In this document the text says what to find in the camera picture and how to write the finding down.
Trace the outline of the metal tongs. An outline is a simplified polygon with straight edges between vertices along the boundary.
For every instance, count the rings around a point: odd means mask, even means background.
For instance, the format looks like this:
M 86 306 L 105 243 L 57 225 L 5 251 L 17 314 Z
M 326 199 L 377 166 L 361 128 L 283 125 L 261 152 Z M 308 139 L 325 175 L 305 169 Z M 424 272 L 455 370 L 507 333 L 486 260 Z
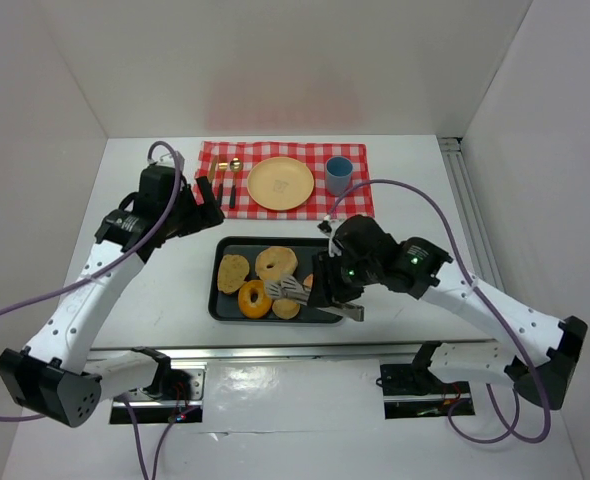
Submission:
M 331 301 L 329 305 L 313 306 L 309 303 L 311 290 L 307 289 L 292 275 L 285 275 L 278 282 L 265 281 L 264 290 L 273 300 L 288 299 L 302 306 L 307 306 L 328 314 L 350 318 L 356 322 L 364 321 L 364 307 L 361 305 Z

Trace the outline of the orange glazed donut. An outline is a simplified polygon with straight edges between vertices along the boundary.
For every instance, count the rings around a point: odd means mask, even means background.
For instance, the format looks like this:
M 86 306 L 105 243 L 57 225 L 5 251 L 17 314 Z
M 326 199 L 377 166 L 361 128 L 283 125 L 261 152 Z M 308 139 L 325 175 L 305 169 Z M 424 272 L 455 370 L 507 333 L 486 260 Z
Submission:
M 238 307 L 249 319 L 259 319 L 271 310 L 273 300 L 266 294 L 262 280 L 244 283 L 238 292 Z

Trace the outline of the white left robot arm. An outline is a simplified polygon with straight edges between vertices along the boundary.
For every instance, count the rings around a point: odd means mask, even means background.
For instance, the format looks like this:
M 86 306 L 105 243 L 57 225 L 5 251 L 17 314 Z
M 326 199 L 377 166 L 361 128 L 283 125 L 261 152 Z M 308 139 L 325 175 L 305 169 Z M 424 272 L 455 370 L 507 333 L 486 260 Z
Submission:
M 16 404 L 76 428 L 101 401 L 130 390 L 153 398 L 189 393 L 190 376 L 152 348 L 134 347 L 97 362 L 88 355 L 122 292 L 155 249 L 223 222 L 207 178 L 197 178 L 196 185 L 199 199 L 170 167 L 142 171 L 138 190 L 102 220 L 79 276 L 84 286 L 64 296 L 20 351 L 1 353 L 0 377 Z

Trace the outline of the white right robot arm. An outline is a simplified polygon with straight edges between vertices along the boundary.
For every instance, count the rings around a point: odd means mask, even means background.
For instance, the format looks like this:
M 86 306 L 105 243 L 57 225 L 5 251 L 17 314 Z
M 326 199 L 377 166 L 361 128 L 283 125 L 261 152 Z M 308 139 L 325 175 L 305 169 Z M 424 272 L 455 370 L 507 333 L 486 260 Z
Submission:
M 318 228 L 329 246 L 313 259 L 309 306 L 336 306 L 346 315 L 366 287 L 381 285 L 440 307 L 493 341 L 488 346 L 427 342 L 415 367 L 444 383 L 497 384 L 539 407 L 563 406 L 586 322 L 541 313 L 461 268 L 451 253 L 424 238 L 396 241 L 371 217 L 324 219 Z

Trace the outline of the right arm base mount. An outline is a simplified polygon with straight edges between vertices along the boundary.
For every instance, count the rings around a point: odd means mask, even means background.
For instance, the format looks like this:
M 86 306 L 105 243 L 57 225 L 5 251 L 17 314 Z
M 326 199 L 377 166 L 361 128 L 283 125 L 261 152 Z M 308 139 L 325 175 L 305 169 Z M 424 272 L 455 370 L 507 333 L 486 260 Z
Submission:
M 386 419 L 472 416 L 475 408 L 467 382 L 443 383 L 410 364 L 381 364 L 375 381 L 381 389 Z

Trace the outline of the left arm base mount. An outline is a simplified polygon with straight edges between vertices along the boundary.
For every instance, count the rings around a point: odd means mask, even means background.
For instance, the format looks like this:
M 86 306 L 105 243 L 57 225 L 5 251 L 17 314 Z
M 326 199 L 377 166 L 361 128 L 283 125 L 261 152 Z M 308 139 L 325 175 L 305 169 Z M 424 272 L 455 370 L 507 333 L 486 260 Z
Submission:
M 163 425 L 171 420 L 180 424 L 202 422 L 206 365 L 180 362 L 175 368 L 182 370 L 184 377 L 171 381 L 164 393 L 151 396 L 143 389 L 133 389 L 124 395 L 138 423 Z

